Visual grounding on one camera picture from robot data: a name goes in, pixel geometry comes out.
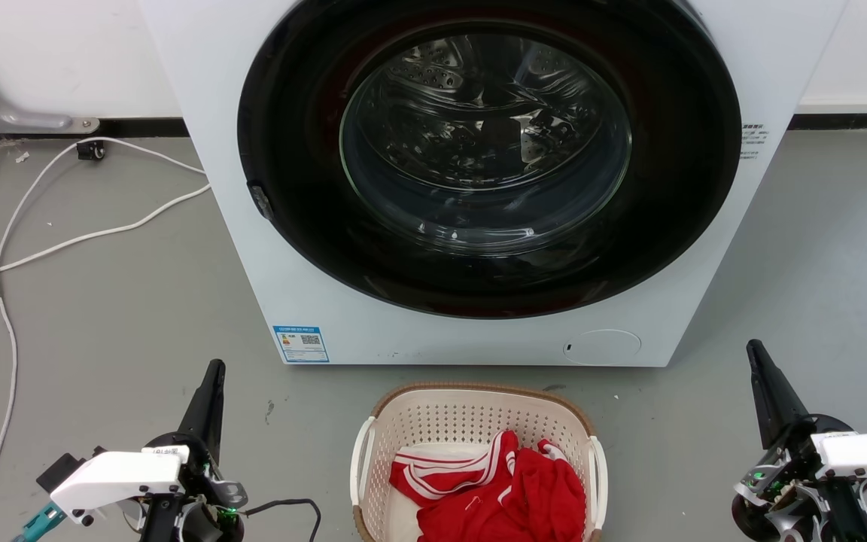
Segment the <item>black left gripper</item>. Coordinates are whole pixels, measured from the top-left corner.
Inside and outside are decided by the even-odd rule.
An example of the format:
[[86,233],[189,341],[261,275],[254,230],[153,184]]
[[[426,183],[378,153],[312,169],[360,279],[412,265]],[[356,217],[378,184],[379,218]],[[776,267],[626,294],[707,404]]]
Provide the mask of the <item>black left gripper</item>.
[[241,483],[219,471],[226,364],[210,360],[178,432],[159,436],[142,452],[175,454],[178,481],[164,491],[142,490],[141,541],[242,541],[238,508],[248,501]]

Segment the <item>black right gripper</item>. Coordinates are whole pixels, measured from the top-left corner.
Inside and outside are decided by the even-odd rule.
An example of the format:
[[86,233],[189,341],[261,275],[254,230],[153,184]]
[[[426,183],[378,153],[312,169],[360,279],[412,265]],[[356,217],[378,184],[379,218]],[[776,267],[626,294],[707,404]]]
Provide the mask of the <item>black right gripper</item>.
[[809,414],[761,340],[747,342],[747,359],[765,454],[734,487],[734,524],[753,541],[867,541],[867,476],[820,473],[812,440],[850,426]]

